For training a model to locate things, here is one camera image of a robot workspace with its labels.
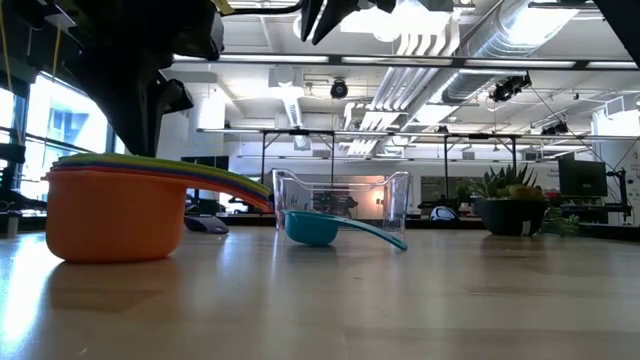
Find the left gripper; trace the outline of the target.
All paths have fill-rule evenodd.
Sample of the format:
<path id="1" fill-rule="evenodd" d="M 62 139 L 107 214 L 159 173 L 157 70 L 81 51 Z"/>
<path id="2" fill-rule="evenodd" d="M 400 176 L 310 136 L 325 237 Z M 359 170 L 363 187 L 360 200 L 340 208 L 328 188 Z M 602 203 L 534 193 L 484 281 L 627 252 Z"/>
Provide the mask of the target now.
<path id="1" fill-rule="evenodd" d="M 64 10 L 88 37 L 74 77 L 134 155 L 155 155 L 159 71 L 175 55 L 217 60 L 221 14 L 211 0 L 70 0 Z"/>

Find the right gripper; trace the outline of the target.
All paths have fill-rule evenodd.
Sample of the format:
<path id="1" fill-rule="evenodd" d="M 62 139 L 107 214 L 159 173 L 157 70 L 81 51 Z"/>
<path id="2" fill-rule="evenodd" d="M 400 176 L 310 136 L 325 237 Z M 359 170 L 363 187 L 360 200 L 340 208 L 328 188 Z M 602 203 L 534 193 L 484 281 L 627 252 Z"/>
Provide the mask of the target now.
<path id="1" fill-rule="evenodd" d="M 320 13 L 324 0 L 302 0 L 300 38 L 306 41 Z M 312 44 L 318 45 L 349 14 L 370 8 L 382 11 L 393 11 L 396 0 L 327 0 L 324 10 L 317 22 Z"/>

